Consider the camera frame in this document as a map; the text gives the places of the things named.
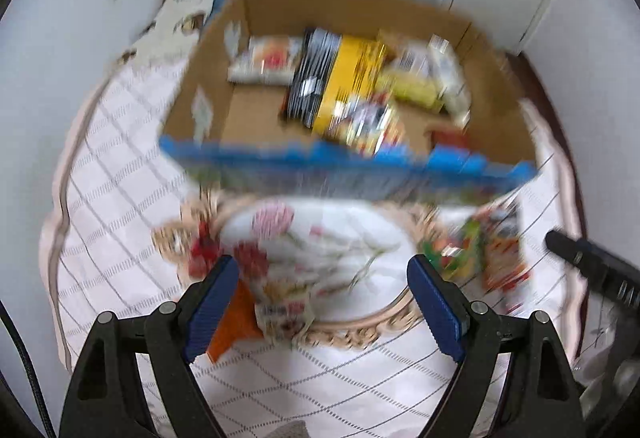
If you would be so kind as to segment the green red snack pack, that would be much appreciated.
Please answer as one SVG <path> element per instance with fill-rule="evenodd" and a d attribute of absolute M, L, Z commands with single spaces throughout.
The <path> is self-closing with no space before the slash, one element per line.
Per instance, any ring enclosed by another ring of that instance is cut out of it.
<path fill-rule="evenodd" d="M 462 221 L 435 221 L 421 243 L 423 254 L 442 280 L 463 285 L 480 273 L 482 229 L 468 218 Z"/>

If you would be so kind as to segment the white floral quilted mat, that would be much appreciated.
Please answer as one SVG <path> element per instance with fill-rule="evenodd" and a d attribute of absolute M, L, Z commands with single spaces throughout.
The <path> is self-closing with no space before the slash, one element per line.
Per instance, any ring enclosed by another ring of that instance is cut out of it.
<path fill-rule="evenodd" d="M 318 326 L 294 347 L 250 337 L 193 373 L 231 437 L 263 437 L 301 421 L 314 437 L 411 437 L 454 372 L 411 306 L 406 265 L 428 208 L 290 198 L 288 229 L 263 239 L 254 221 L 273 201 L 201 192 L 157 145 L 183 66 L 126 68 L 78 114 L 42 231 L 40 269 L 60 357 L 72 368 L 96 316 L 151 312 L 186 289 L 179 262 L 205 209 L 251 273 L 270 265 L 336 271 L 358 284 L 314 304 Z"/>

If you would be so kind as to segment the red small snack pack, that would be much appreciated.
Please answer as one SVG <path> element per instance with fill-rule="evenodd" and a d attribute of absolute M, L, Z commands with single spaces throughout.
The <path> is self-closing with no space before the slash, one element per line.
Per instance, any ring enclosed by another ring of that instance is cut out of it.
<path fill-rule="evenodd" d="M 210 234 L 209 223 L 201 221 L 198 236 L 190 250 L 188 271 L 191 279 L 201 281 L 208 276 L 221 255 L 218 239 Z"/>

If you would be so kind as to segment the brown cardboard box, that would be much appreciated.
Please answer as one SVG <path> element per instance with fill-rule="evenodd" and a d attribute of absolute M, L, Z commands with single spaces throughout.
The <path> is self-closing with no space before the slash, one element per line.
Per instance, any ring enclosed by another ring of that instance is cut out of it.
<path fill-rule="evenodd" d="M 537 172 L 495 48 L 420 0 L 226 0 L 158 145 L 262 196 L 481 204 Z"/>

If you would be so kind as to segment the pale yellow pastry pack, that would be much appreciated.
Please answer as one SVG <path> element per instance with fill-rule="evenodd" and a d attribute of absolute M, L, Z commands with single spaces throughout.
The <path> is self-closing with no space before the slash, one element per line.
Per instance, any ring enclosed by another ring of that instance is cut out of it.
<path fill-rule="evenodd" d="M 439 113 L 442 100 L 427 42 L 387 30 L 378 32 L 385 46 L 385 62 L 376 77 L 375 90 L 396 100 Z"/>

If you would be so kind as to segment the yellow panda snack pack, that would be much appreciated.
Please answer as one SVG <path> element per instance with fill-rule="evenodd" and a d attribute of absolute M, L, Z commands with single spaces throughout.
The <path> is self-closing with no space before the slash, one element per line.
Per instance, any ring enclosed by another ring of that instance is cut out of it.
<path fill-rule="evenodd" d="M 364 157 L 406 144 L 404 124 L 387 92 L 352 93 L 345 102 L 337 102 L 323 136 Z"/>

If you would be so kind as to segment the Nitz cookie bag pale blue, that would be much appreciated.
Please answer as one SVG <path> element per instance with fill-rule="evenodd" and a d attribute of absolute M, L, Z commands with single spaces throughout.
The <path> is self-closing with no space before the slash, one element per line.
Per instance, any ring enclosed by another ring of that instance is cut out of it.
<path fill-rule="evenodd" d="M 250 37 L 246 50 L 230 64 L 228 80 L 239 84 L 289 86 L 302 48 L 302 37 Z"/>

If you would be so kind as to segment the orange panda snack pack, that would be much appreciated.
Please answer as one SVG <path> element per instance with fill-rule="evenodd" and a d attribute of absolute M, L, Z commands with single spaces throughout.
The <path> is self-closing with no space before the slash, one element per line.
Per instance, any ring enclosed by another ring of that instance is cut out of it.
<path fill-rule="evenodd" d="M 530 280 L 521 253 L 520 210 L 516 202 L 503 202 L 480 214 L 482 230 L 482 283 L 487 293 L 501 291 L 511 305 L 521 305 L 518 297 Z"/>

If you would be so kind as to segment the silver white snack bag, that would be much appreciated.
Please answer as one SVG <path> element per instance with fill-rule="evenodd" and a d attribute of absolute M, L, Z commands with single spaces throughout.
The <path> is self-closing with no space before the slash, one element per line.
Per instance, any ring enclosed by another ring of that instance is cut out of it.
<path fill-rule="evenodd" d="M 461 130 L 471 117 L 471 94 L 466 87 L 462 67 L 448 40 L 434 34 L 427 46 L 433 75 L 438 82 L 438 97 L 451 121 Z"/>

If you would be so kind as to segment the bear print long pillow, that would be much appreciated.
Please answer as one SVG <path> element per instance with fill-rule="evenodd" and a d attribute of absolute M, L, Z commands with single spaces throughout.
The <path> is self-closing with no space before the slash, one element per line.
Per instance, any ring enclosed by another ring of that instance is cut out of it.
<path fill-rule="evenodd" d="M 200 39 L 214 1 L 163 0 L 154 20 L 117 64 L 146 67 L 187 56 Z"/>

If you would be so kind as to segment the black silver snack pack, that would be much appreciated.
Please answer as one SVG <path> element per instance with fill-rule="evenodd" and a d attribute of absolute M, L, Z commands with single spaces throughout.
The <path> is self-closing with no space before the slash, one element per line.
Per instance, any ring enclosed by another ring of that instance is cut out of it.
<path fill-rule="evenodd" d="M 281 111 L 283 120 L 296 120 L 306 129 L 312 128 L 341 43 L 342 37 L 334 32 L 321 28 L 305 31 L 300 61 Z"/>

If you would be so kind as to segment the small white candy pack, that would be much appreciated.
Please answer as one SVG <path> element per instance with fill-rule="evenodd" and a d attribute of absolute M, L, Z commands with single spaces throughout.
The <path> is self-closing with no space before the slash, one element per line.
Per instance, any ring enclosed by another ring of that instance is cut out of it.
<path fill-rule="evenodd" d="M 298 342 L 314 323 L 314 311 L 305 300 L 258 303 L 255 317 L 265 339 L 276 344 Z"/>

